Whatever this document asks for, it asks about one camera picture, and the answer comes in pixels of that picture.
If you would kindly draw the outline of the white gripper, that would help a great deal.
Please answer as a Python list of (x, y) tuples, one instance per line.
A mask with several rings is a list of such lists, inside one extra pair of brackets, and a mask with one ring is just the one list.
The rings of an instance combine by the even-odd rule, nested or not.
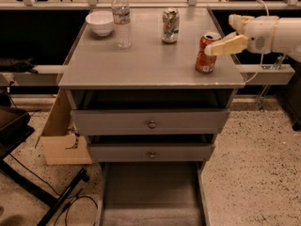
[(239, 34), (228, 34), (224, 39), (215, 41), (205, 48), (207, 56), (239, 54), (247, 48), (254, 54), (269, 54), (278, 16), (254, 16), (231, 14), (230, 26)]

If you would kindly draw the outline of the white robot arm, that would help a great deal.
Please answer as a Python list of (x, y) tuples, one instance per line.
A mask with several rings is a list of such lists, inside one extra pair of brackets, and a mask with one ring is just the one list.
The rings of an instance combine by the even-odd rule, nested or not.
[(281, 53), (301, 61), (301, 19), (278, 16), (244, 16), (231, 14), (229, 24), (234, 32), (205, 47), (207, 56)]

